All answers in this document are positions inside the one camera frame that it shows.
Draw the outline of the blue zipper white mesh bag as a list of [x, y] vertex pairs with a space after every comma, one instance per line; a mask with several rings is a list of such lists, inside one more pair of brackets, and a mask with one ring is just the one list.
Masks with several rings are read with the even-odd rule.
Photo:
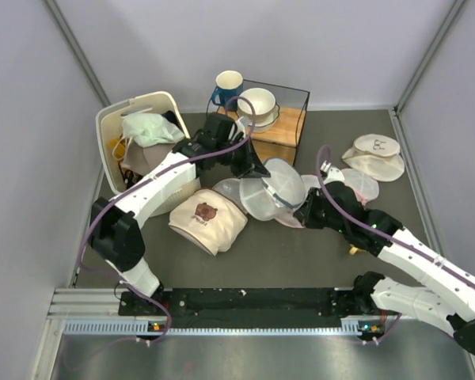
[[298, 210], [306, 200], [301, 175], [282, 158], [268, 158], [264, 166], [270, 177], [240, 180], [239, 196], [246, 211], [259, 221], [269, 221]]

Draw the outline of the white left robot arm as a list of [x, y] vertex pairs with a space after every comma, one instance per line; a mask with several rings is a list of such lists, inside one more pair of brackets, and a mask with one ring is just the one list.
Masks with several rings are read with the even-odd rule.
[[164, 302], [161, 282], [150, 270], [141, 229], [146, 220], [175, 192], [215, 165], [230, 167], [237, 178], [269, 177], [251, 142], [253, 116], [237, 120], [212, 113], [190, 139], [182, 139], [140, 182], [92, 206], [86, 235], [96, 251], [138, 293], [136, 304], [155, 314]]

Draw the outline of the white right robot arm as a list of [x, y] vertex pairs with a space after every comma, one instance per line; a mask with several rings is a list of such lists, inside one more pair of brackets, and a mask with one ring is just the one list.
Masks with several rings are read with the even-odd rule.
[[355, 279], [355, 307], [404, 314], [443, 331], [475, 356], [475, 276], [425, 245], [401, 222], [378, 209], [364, 207], [342, 172], [323, 162], [319, 187], [311, 188], [295, 218], [308, 229], [339, 233], [356, 251], [368, 252], [401, 269], [418, 286], [368, 272]]

